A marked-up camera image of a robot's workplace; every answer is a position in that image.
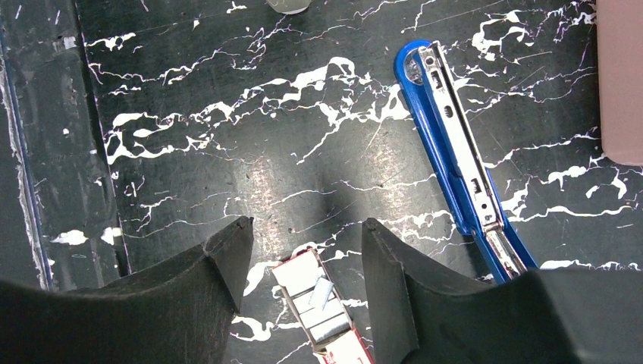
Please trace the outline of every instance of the white cup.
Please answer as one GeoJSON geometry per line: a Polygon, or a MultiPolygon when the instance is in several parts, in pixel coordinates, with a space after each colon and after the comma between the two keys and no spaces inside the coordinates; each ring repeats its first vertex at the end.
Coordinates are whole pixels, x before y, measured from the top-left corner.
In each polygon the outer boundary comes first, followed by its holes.
{"type": "Polygon", "coordinates": [[[300,13],[308,8],[310,0],[266,0],[276,12],[292,15],[300,13]]]}

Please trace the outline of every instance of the open box of staples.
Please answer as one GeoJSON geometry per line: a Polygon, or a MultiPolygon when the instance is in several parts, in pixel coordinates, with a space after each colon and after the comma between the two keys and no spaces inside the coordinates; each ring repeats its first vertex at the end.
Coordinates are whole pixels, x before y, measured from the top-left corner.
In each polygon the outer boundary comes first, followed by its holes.
{"type": "Polygon", "coordinates": [[[320,362],[373,363],[315,250],[278,265],[272,273],[320,362]]]}

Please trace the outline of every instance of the blue stapler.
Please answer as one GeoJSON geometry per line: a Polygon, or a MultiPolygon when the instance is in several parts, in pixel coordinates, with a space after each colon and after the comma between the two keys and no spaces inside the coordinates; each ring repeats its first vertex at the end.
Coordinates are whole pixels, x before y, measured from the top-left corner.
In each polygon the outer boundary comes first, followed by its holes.
{"type": "Polygon", "coordinates": [[[458,231],[473,236],[498,283],[538,268],[500,206],[440,43],[405,45],[394,71],[458,231]]]}

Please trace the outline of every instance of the black marble table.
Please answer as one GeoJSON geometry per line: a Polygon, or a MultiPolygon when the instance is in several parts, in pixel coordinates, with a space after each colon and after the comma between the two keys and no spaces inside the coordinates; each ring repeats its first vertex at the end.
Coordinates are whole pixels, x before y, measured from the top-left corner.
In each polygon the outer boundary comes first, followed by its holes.
{"type": "Polygon", "coordinates": [[[438,39],[503,200],[545,268],[639,269],[643,169],[601,151],[593,1],[78,0],[130,267],[256,218],[226,362],[316,362],[269,268],[316,248],[370,340],[360,222],[472,278],[393,76],[438,39]]]}

